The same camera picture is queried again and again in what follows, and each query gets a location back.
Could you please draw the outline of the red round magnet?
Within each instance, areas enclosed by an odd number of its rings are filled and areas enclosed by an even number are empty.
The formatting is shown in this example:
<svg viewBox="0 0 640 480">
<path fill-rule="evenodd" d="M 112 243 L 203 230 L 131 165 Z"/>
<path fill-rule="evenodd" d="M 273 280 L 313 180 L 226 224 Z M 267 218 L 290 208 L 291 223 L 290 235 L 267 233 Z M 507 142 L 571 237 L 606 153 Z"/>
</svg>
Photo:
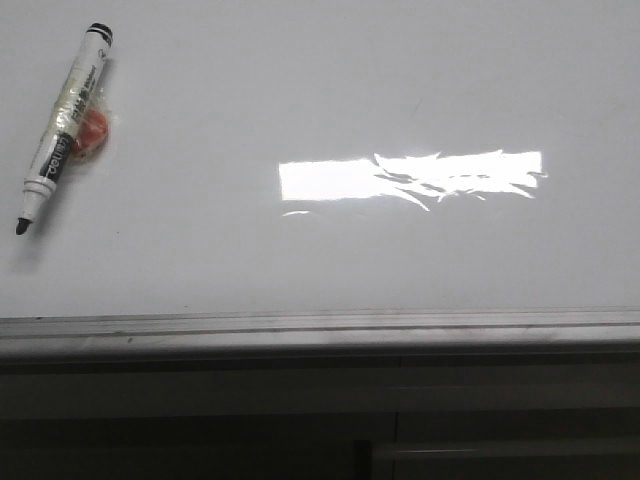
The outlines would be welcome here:
<svg viewBox="0 0 640 480">
<path fill-rule="evenodd" d="M 109 135 L 109 120 L 97 109 L 89 110 L 83 119 L 72 153 L 77 157 L 91 155 L 99 149 Z"/>
</svg>

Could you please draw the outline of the black white whiteboard marker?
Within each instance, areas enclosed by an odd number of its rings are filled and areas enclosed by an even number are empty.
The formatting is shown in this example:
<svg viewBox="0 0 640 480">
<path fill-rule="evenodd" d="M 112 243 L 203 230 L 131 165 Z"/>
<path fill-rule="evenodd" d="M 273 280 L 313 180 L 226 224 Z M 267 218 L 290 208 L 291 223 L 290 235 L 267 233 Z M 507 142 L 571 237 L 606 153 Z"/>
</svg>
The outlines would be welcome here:
<svg viewBox="0 0 640 480">
<path fill-rule="evenodd" d="M 22 208 L 15 228 L 18 235 L 27 232 L 57 189 L 112 44 L 113 32 L 105 24 L 93 23 L 84 33 L 23 182 Z"/>
</svg>

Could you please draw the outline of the white whiteboard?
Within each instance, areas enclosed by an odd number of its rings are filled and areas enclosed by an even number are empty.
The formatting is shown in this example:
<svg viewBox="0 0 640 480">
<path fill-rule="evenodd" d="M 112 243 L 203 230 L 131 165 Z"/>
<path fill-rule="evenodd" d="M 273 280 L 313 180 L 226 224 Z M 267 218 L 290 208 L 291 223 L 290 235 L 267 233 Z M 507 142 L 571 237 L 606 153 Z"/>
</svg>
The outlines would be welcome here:
<svg viewBox="0 0 640 480">
<path fill-rule="evenodd" d="M 637 2 L 2 3 L 3 361 L 638 343 Z"/>
</svg>

